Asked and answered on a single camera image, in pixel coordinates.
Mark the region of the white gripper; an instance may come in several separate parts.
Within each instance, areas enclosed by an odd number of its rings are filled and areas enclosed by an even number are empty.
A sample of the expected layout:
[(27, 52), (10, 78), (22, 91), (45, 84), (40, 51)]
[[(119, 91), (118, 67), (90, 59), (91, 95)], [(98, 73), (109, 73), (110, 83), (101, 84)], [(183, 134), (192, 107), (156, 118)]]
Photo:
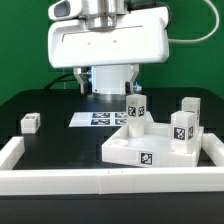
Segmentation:
[(48, 58), (54, 68), (72, 68), (82, 95), (92, 93), (88, 66), (131, 64), (125, 92), (134, 93), (141, 63), (164, 62), (169, 57), (166, 7), (132, 11), (117, 20), (112, 31), (87, 30), (81, 20), (55, 22), (48, 31)]

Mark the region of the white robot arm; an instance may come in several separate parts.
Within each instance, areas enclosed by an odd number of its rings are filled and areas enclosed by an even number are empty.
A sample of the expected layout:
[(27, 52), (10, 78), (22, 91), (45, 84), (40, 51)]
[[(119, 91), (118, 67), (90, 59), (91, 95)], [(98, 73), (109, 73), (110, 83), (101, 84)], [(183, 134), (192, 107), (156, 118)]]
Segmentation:
[(59, 0), (48, 16), (49, 62), (71, 68), (83, 94), (106, 99), (132, 93), (141, 64), (169, 57), (171, 15), (163, 4)]

